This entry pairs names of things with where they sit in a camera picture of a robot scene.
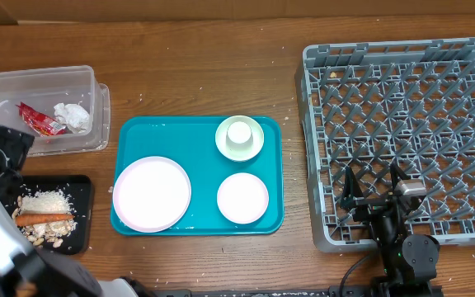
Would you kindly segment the rice and peanuts food waste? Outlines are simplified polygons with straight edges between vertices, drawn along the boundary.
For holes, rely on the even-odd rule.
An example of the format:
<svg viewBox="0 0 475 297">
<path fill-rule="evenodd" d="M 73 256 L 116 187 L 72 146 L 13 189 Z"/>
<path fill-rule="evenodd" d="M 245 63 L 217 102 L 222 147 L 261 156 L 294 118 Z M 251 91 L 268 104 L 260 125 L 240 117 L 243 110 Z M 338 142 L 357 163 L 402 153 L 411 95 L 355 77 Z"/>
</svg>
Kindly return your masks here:
<svg viewBox="0 0 475 297">
<path fill-rule="evenodd" d="M 73 215 L 73 207 L 68 197 L 61 190 L 37 191 L 35 194 L 17 197 L 16 208 L 12 212 L 13 221 L 18 215 L 23 214 Z M 68 239 L 75 232 L 77 225 L 78 223 L 73 215 L 71 220 L 17 227 L 34 246 L 50 246 L 57 249 L 62 246 L 65 239 Z"/>
</svg>

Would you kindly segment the white tissue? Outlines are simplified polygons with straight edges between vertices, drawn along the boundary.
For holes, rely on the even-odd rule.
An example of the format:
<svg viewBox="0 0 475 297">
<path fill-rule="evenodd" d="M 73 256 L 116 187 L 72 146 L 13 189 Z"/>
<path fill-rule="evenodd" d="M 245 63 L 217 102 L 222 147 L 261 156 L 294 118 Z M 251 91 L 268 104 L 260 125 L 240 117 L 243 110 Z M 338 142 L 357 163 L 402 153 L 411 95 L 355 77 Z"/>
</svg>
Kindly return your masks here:
<svg viewBox="0 0 475 297">
<path fill-rule="evenodd" d="M 91 127 L 90 114 L 78 104 L 58 103 L 54 106 L 54 117 L 73 133 L 82 133 Z"/>
</svg>

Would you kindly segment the red snack wrapper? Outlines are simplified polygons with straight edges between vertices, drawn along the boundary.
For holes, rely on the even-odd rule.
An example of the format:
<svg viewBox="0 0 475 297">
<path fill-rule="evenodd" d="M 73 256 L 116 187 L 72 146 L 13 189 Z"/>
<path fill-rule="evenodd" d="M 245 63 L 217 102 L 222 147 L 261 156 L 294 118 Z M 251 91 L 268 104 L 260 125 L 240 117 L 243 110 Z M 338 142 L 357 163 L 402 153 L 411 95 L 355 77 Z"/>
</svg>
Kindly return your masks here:
<svg viewBox="0 0 475 297">
<path fill-rule="evenodd" d="M 66 126 L 55 119 L 40 113 L 21 102 L 17 105 L 18 114 L 22 120 L 40 136 L 57 136 L 66 133 Z"/>
</svg>

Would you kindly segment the large white plate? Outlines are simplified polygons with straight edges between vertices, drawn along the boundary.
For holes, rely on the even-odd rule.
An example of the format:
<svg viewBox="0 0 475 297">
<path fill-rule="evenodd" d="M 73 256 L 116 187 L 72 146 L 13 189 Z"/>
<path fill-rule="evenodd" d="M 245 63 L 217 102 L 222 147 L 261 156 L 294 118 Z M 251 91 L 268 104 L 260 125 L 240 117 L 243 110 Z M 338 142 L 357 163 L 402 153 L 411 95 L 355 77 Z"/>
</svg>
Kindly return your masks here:
<svg viewBox="0 0 475 297">
<path fill-rule="evenodd" d="M 170 158 L 152 156 L 122 171 L 115 181 L 112 200 L 116 215 L 128 228 L 157 233 L 182 218 L 191 195 L 186 171 Z"/>
</svg>

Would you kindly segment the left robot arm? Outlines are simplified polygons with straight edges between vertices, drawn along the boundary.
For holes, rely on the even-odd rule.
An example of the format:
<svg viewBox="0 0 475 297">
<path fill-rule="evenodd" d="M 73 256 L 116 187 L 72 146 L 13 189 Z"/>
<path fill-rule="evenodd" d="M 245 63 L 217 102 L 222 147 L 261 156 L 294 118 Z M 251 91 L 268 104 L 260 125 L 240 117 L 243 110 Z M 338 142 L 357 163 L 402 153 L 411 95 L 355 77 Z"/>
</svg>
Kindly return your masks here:
<svg viewBox="0 0 475 297">
<path fill-rule="evenodd" d="M 0 128 L 0 296 L 13 296 L 23 283 L 36 287 L 38 296 L 150 296 L 136 280 L 121 277 L 97 280 L 79 262 L 35 247 L 18 230 L 3 206 L 22 182 L 20 171 L 34 138 Z"/>
</svg>

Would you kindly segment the orange carrot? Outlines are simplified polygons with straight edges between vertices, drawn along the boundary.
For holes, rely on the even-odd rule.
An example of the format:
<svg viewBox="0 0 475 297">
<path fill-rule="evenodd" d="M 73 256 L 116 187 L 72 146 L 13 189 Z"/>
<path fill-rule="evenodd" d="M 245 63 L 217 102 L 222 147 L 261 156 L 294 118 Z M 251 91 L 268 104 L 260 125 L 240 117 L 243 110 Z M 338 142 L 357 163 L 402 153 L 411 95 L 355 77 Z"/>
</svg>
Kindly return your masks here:
<svg viewBox="0 0 475 297">
<path fill-rule="evenodd" d="M 14 221 L 17 226 L 25 227 L 35 224 L 47 224 L 73 219 L 72 214 L 20 214 Z"/>
</svg>

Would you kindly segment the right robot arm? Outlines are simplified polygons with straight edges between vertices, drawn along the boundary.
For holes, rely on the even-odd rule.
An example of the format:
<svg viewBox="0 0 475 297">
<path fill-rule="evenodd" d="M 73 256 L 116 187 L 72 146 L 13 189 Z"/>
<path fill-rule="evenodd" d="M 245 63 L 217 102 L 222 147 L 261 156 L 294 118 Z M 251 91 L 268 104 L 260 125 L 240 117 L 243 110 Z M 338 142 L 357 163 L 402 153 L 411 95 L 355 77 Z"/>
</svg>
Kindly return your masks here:
<svg viewBox="0 0 475 297">
<path fill-rule="evenodd" d="M 378 199 L 364 197 L 357 177 L 348 167 L 340 206 L 352 213 L 353 220 L 369 227 L 371 238 L 383 262 L 384 275 L 364 287 L 346 288 L 349 275 L 372 256 L 361 258 L 343 276 L 339 296 L 441 296 L 440 287 L 430 281 L 437 276 L 440 244 L 431 235 L 408 233 L 407 216 L 418 210 L 426 198 L 419 179 L 410 178 L 397 164 L 389 166 L 392 186 Z"/>
</svg>

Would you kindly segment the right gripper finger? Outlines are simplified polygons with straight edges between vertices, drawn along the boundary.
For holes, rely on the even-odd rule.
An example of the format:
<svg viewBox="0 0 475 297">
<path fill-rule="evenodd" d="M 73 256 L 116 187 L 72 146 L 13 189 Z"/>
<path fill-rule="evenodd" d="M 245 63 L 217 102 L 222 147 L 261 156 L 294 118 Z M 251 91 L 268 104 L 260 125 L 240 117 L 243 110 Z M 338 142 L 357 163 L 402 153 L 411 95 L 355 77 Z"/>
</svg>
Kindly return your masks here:
<svg viewBox="0 0 475 297">
<path fill-rule="evenodd" d="M 345 181 L 340 198 L 340 207 L 344 210 L 355 208 L 364 199 L 358 180 L 350 167 L 346 167 Z"/>
<path fill-rule="evenodd" d="M 396 163 L 391 163 L 389 169 L 392 181 L 392 192 L 395 192 L 398 183 L 407 179 L 407 174 Z"/>
</svg>

